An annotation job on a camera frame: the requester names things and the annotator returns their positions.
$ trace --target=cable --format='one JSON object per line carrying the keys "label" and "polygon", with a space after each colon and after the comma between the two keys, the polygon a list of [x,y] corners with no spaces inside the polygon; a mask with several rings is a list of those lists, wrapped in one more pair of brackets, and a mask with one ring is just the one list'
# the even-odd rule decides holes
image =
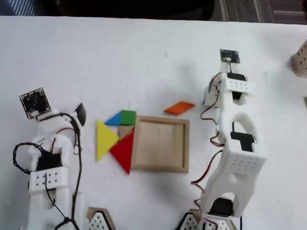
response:
{"label": "cable", "polygon": [[75,148],[76,148],[76,146],[79,146],[79,144],[77,144],[77,133],[76,133],[76,131],[75,131],[73,128],[71,128],[71,127],[62,128],[62,129],[58,130],[58,131],[56,132],[56,134],[60,133],[60,132],[63,131],[63,130],[67,130],[67,129],[73,130],[74,133],[75,133],[75,141],[74,141],[74,144],[73,144],[73,151],[74,151]]}
{"label": "cable", "polygon": [[242,230],[242,225],[243,225],[243,220],[242,220],[242,216],[240,217],[240,230]]}
{"label": "cable", "polygon": [[205,190],[199,184],[193,184],[193,185],[195,185],[196,187],[200,188],[202,192],[205,192]]}
{"label": "cable", "polygon": [[194,204],[198,207],[198,208],[200,208],[200,205],[197,203],[197,201],[199,201],[200,199],[197,199],[197,200],[194,200]]}
{"label": "cable", "polygon": [[210,142],[216,147],[223,147],[225,145],[224,143],[218,143],[213,140],[214,138],[217,138],[218,135],[219,135],[219,132],[217,132],[217,134],[214,137],[210,138]]}
{"label": "cable", "polygon": [[210,223],[212,223],[212,224],[214,224],[215,225],[215,229],[214,230],[217,230],[218,229],[218,224],[217,223],[215,223],[214,221],[212,221],[212,220],[209,220],[209,219],[207,219],[207,218],[205,218],[208,222],[210,222]]}
{"label": "cable", "polygon": [[215,121],[213,118],[203,118],[202,115],[203,115],[205,112],[207,112],[208,110],[210,110],[212,107],[215,106],[215,104],[217,103],[217,100],[218,100],[218,98],[219,98],[219,94],[220,94],[220,92],[217,91],[217,96],[216,96],[215,102],[214,102],[212,105],[210,105],[208,108],[206,108],[204,111],[202,111],[202,113],[201,113],[201,120],[212,120],[212,121],[217,125],[216,121]]}
{"label": "cable", "polygon": [[60,212],[60,214],[62,214],[62,216],[64,217],[64,218],[66,218],[66,216],[61,212],[61,210],[58,208],[58,206],[53,202],[53,200],[51,199],[51,197],[50,197],[50,194],[49,194],[49,191],[48,191],[48,189],[47,189],[47,173],[45,173],[45,189],[46,189],[46,192],[47,192],[47,195],[48,195],[48,197],[49,197],[49,200],[50,200],[50,202],[54,205],[54,207],[56,207],[57,208],[57,210]]}
{"label": "cable", "polygon": [[37,148],[42,156],[46,155],[46,154],[50,154],[50,152],[46,151],[45,149],[43,149],[43,147],[41,147],[40,145],[37,145],[35,143],[31,143],[31,142],[24,142],[24,143],[19,143],[18,145],[15,146],[14,150],[13,150],[13,165],[16,166],[18,169],[20,169],[22,172],[24,172],[25,174],[30,175],[31,171],[28,169],[24,169],[23,167],[21,167],[16,160],[16,155],[17,155],[17,150],[20,146],[23,145],[30,145],[30,146],[34,146],[35,148]]}
{"label": "cable", "polygon": [[204,174],[203,174],[198,180],[192,181],[191,184],[198,184],[199,182],[201,182],[201,181],[205,178],[205,176],[208,174],[208,172],[209,172],[209,170],[210,170],[210,167],[211,167],[211,164],[212,164],[214,158],[216,157],[217,154],[219,154],[219,153],[222,152],[222,151],[223,151],[223,150],[220,150],[220,151],[218,151],[216,154],[214,154],[214,156],[211,158],[211,160],[210,160],[210,162],[209,162],[209,165],[208,165],[206,171],[204,172]]}
{"label": "cable", "polygon": [[230,68],[230,72],[232,73],[232,69],[231,69],[230,61],[228,61],[228,65],[229,65],[229,68]]}
{"label": "cable", "polygon": [[74,219],[69,219],[69,217],[66,217],[63,213],[62,213],[62,211],[59,209],[59,207],[53,202],[53,200],[51,199],[51,196],[50,196],[50,194],[49,194],[49,191],[48,191],[48,189],[47,189],[47,173],[45,173],[45,189],[46,189],[46,193],[47,193],[47,195],[48,195],[48,198],[49,198],[49,200],[50,200],[50,202],[53,204],[53,206],[54,207],[56,207],[56,209],[60,212],[60,214],[64,217],[64,220],[60,223],[60,224],[58,224],[56,227],[55,227],[55,230],[57,230],[59,227],[61,227],[61,226],[63,226],[64,224],[67,224],[68,222],[71,222],[73,225],[74,225],[74,227],[75,227],[75,229],[76,230],[80,230],[79,229],[79,227],[78,227],[78,225],[77,225],[77,223],[76,223],[76,221],[74,220]]}
{"label": "cable", "polygon": [[212,84],[213,84],[213,82],[214,82],[214,80],[217,78],[217,76],[219,76],[220,74],[221,74],[222,72],[218,72],[211,80],[210,80],[210,82],[209,82],[209,92],[210,92],[210,90],[211,90],[211,87],[212,87]]}
{"label": "cable", "polygon": [[82,159],[81,159],[82,149],[81,149],[81,146],[80,146],[80,130],[79,130],[79,127],[78,127],[76,120],[71,115],[69,115],[67,113],[59,113],[59,114],[50,115],[50,116],[47,116],[47,117],[39,120],[39,122],[49,120],[49,119],[54,118],[56,116],[68,116],[71,119],[71,125],[72,125],[72,127],[74,128],[74,130],[77,134],[78,156],[79,156],[79,174],[78,174],[76,189],[75,189],[74,194],[72,195],[72,207],[71,207],[71,219],[74,220],[77,194],[78,194],[79,184],[80,184],[80,179],[81,179],[81,174],[82,174]]}
{"label": "cable", "polygon": [[53,153],[53,147],[54,147],[54,143],[56,142],[56,138],[53,138],[53,142],[52,142],[52,144],[51,144],[51,154]]}

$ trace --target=white table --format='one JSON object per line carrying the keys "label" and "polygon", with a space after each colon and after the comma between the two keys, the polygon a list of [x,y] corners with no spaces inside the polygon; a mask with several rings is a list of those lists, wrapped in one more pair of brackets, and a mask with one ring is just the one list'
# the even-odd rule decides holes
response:
{"label": "white table", "polygon": [[[84,102],[80,190],[89,205],[107,208],[118,230],[174,229],[200,195],[189,182],[217,151],[209,143],[214,126],[199,115],[203,90],[221,69],[220,48],[239,51],[241,64],[234,68],[258,87],[270,151],[243,229],[301,229],[307,225],[307,80],[294,75],[289,58],[306,38],[304,25],[1,17],[1,229],[17,229],[27,219],[29,177],[12,165],[12,150],[36,134],[18,96],[39,87],[52,108]],[[110,154],[95,161],[97,119],[121,109],[165,116],[162,111],[180,100],[196,104],[180,116],[190,120],[188,174],[127,176]],[[19,161],[29,165],[26,149]],[[77,162],[75,157],[75,179]]]}

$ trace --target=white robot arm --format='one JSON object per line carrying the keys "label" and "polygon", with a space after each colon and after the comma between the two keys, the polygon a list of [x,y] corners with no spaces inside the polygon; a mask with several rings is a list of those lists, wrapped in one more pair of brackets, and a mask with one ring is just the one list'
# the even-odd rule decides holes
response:
{"label": "white robot arm", "polygon": [[[28,230],[89,229],[88,206],[78,191],[82,170],[80,132],[85,120],[82,104],[72,114],[51,111],[39,120],[38,135],[32,142],[15,147],[14,158],[19,146],[31,145],[29,170],[14,160],[15,166],[30,174]],[[72,186],[70,175],[73,154],[79,155],[80,160],[76,187]]]}
{"label": "white robot arm", "polygon": [[[208,179],[201,194],[201,211],[211,219],[240,217],[252,197],[257,176],[266,159],[267,150],[259,128],[260,113],[252,85],[244,75],[221,73],[212,87],[207,103],[220,109],[216,133],[224,149],[218,167]],[[239,123],[245,132],[235,130]],[[233,200],[224,198],[234,194]]]}

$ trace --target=red triangle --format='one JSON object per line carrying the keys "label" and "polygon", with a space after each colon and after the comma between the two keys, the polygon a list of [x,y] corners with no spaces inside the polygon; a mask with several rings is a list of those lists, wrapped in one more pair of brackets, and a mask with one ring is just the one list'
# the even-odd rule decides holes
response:
{"label": "red triangle", "polygon": [[128,174],[130,174],[131,169],[133,137],[134,131],[125,136],[117,145],[110,149],[112,155]]}

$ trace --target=wooden board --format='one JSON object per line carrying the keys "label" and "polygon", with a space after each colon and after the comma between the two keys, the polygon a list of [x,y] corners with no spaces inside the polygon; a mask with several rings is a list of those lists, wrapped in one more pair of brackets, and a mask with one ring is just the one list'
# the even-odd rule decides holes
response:
{"label": "wooden board", "polygon": [[189,120],[137,116],[131,168],[188,173]]}

